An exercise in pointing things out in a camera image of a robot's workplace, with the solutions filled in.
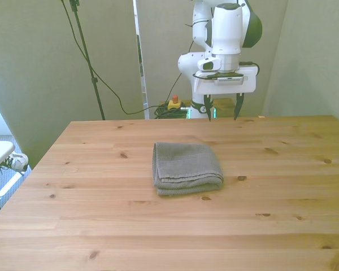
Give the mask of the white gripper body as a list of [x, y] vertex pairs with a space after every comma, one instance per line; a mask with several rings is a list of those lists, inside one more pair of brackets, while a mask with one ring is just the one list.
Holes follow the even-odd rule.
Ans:
[[257, 67], [244, 66], [230, 73], [196, 72], [193, 91], [200, 95], [252, 93], [257, 84]]

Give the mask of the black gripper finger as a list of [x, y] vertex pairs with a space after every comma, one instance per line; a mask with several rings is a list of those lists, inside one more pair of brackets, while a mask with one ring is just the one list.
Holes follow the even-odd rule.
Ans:
[[206, 109], [208, 119], [209, 121], [211, 121], [211, 118], [212, 118], [211, 109], [213, 108], [213, 101], [212, 101], [211, 95], [204, 95], [203, 101], [204, 101], [204, 106]]
[[244, 93], [236, 94], [236, 104], [234, 107], [234, 120], [237, 120], [244, 102]]

